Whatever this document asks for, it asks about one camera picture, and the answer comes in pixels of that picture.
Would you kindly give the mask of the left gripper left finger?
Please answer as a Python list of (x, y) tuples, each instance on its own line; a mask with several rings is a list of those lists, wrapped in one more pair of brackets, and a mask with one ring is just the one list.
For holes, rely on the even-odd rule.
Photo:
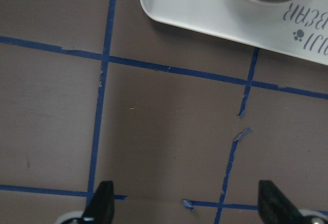
[(85, 208), (81, 223), (110, 224), (114, 218), (114, 184), (102, 181)]

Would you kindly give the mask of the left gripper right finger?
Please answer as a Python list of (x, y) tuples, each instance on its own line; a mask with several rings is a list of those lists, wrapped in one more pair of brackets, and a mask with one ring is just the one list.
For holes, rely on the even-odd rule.
[(307, 223), (308, 219), (270, 180), (258, 184), (258, 214), (266, 224)]

